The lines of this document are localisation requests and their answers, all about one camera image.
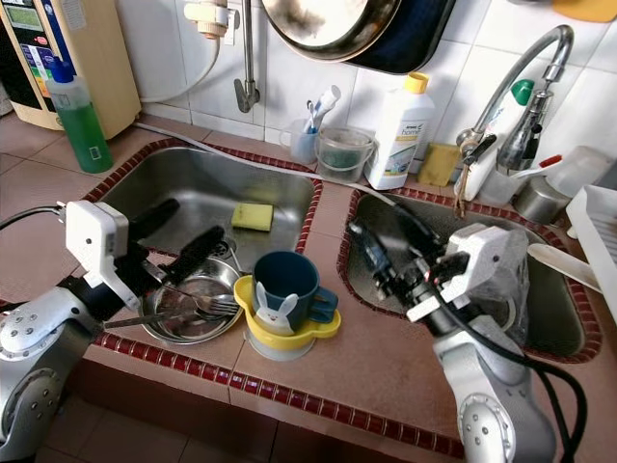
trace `blue cup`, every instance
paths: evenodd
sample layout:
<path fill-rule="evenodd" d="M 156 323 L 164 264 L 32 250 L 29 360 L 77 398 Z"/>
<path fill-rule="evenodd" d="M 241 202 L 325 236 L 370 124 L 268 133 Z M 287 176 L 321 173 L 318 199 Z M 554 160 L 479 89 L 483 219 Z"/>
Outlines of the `blue cup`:
<path fill-rule="evenodd" d="M 294 332 L 307 319 L 330 323 L 335 317 L 338 297 L 319 285 L 317 268 L 300 254 L 277 251 L 257 261 L 253 271 L 253 307 L 256 312 L 260 307 L 256 297 L 258 283 L 265 288 L 268 309 L 273 311 L 278 311 L 290 294 L 298 295 L 295 308 L 287 314 Z"/>

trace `kitchen sink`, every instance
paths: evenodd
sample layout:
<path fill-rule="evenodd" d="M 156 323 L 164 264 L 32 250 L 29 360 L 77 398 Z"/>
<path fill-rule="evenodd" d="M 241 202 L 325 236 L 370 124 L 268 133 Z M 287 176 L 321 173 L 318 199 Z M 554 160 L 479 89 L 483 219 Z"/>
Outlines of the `kitchen sink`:
<path fill-rule="evenodd" d="M 523 230 L 529 243 L 545 242 L 542 237 L 523 225 L 504 218 L 468 211 L 466 218 L 461 220 L 454 217 L 451 207 L 411 198 L 389 196 L 413 211 L 444 239 L 462 227 L 479 222 L 505 230 Z M 388 248 L 395 268 L 402 269 L 409 263 L 408 246 L 398 228 L 393 209 L 373 197 L 364 196 L 359 201 L 356 216 L 380 236 L 383 244 Z M 558 357 L 577 354 L 584 345 L 585 338 L 575 302 L 565 279 L 561 274 L 534 258 L 527 257 L 527 263 L 530 288 L 527 296 L 528 324 L 525 328 L 525 347 Z M 353 242 L 349 251 L 347 277 L 352 288 L 364 301 L 394 313 L 405 312 L 394 297 L 386 301 L 378 299 L 371 275 L 366 270 L 362 256 Z"/>
<path fill-rule="evenodd" d="M 149 155 L 102 197 L 129 219 L 169 198 L 180 202 L 174 217 L 141 241 L 177 254 L 189 241 L 215 225 L 226 230 L 219 258 L 232 262 L 235 251 L 242 269 L 250 271 L 264 254 L 294 250 L 314 194 L 307 178 L 240 164 L 223 156 L 189 148 L 166 148 Z M 234 229 L 231 216 L 238 203 L 272 204 L 270 232 Z"/>

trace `stainless steel sink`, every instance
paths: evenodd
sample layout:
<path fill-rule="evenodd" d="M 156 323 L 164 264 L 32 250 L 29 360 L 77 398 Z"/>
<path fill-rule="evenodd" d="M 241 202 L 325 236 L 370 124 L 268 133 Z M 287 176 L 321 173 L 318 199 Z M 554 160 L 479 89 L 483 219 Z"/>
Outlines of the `stainless steel sink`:
<path fill-rule="evenodd" d="M 169 198 L 180 202 L 175 216 L 142 244 L 178 253 L 210 227 L 225 228 L 243 270 L 274 250 L 293 250 L 314 193 L 310 180 L 240 164 L 188 148 L 168 148 L 148 156 L 101 200 L 129 219 Z M 233 229 L 238 203 L 273 204 L 270 232 Z M 229 258 L 229 252 L 220 251 Z"/>
<path fill-rule="evenodd" d="M 479 222 L 506 230 L 524 230 L 530 243 L 544 242 L 538 234 L 504 218 L 468 212 L 465 220 L 459 220 L 453 216 L 450 207 L 410 198 L 391 197 L 405 204 L 444 238 L 448 238 L 470 223 Z M 360 199 L 356 215 L 380 235 L 397 268 L 401 269 L 409 263 L 407 244 L 398 229 L 391 208 L 373 197 L 365 196 Z M 584 344 L 584 332 L 565 279 L 533 258 L 527 258 L 527 262 L 530 289 L 527 297 L 526 346 L 559 357 L 578 353 Z M 394 298 L 385 302 L 379 301 L 371 275 L 366 271 L 362 257 L 353 243 L 349 254 L 347 276 L 352 288 L 366 302 L 395 313 L 405 312 Z"/>

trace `dish rack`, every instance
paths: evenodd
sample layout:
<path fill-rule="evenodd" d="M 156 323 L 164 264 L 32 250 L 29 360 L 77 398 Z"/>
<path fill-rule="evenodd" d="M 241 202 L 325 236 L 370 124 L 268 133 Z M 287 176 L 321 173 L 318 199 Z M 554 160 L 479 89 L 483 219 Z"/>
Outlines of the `dish rack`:
<path fill-rule="evenodd" d="M 566 210 L 617 322 L 617 191 L 587 185 Z"/>

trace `white wall tile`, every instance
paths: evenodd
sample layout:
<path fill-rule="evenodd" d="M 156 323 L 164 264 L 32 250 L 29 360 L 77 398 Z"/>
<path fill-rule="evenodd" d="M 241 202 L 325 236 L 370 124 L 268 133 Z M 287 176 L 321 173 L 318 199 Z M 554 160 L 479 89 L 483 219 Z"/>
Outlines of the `white wall tile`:
<path fill-rule="evenodd" d="M 140 96 L 181 90 L 186 77 L 174 0 L 117 0 L 117 6 Z M 186 95 L 169 103 L 189 107 Z"/>
<path fill-rule="evenodd" d="M 443 116 L 435 141 L 452 144 L 461 130 L 473 127 L 497 85 L 519 57 L 514 53 L 474 46 Z M 547 60 L 533 60 L 517 80 L 532 79 L 538 88 L 548 64 Z M 561 81 L 550 87 L 554 92 L 554 98 L 547 115 L 547 123 L 559 111 L 559 106 L 574 86 L 581 71 L 582 68 L 577 66 L 567 66 Z"/>
<path fill-rule="evenodd" d="M 608 25 L 571 19 L 555 12 L 550 4 L 544 2 L 538 5 L 517 5 L 508 0 L 493 0 L 475 43 L 524 53 L 531 44 L 559 24 L 569 24 L 575 30 L 570 63 L 585 66 Z M 555 45 L 551 45 L 540 56 L 550 59 L 554 50 Z"/>
<path fill-rule="evenodd" d="M 193 125 L 226 132 L 239 137 L 253 138 L 254 140 L 263 140 L 263 126 L 254 125 L 252 123 L 242 123 L 232 119 L 218 118 L 209 114 L 198 113 L 191 111 Z"/>
<path fill-rule="evenodd" d="M 473 43 L 491 0 L 459 0 L 454 4 L 442 39 Z"/>
<path fill-rule="evenodd" d="M 358 68 L 345 64 L 317 63 L 292 51 L 278 33 L 268 27 L 268 79 L 266 126 L 286 128 L 308 116 L 307 100 L 316 101 L 331 85 L 342 98 L 326 116 L 325 123 L 346 125 Z"/>
<path fill-rule="evenodd" d="M 587 66 L 617 72 L 617 21 L 612 22 Z"/>
<path fill-rule="evenodd" d="M 184 17 L 184 0 L 176 0 L 179 18 L 179 33 L 187 79 L 193 81 L 212 60 L 213 43 L 203 37 L 195 25 Z M 241 10 L 239 3 L 229 2 L 229 7 Z M 262 93 L 262 102 L 249 113 L 242 113 L 233 87 L 233 80 L 244 82 L 244 35 L 242 27 L 235 31 L 235 44 L 221 42 L 221 50 L 210 74 L 190 93 L 191 110 L 243 123 L 263 123 L 265 106 L 265 13 L 252 7 L 253 47 L 255 56 L 255 81 Z"/>
<path fill-rule="evenodd" d="M 587 68 L 540 143 L 537 161 L 584 145 L 617 159 L 617 74 Z"/>
<path fill-rule="evenodd" d="M 435 137 L 470 49 L 470 45 L 463 43 L 441 41 L 431 61 L 420 69 L 430 77 L 426 93 L 431 96 L 436 107 L 435 117 L 426 136 L 427 141 Z M 404 75 L 359 69 L 348 123 L 366 130 L 376 130 L 384 94 L 391 89 L 400 88 L 405 78 Z"/>
<path fill-rule="evenodd" d="M 176 108 L 161 103 L 145 103 L 142 111 L 159 118 L 171 119 L 180 123 L 191 123 L 191 112 L 184 108 Z"/>

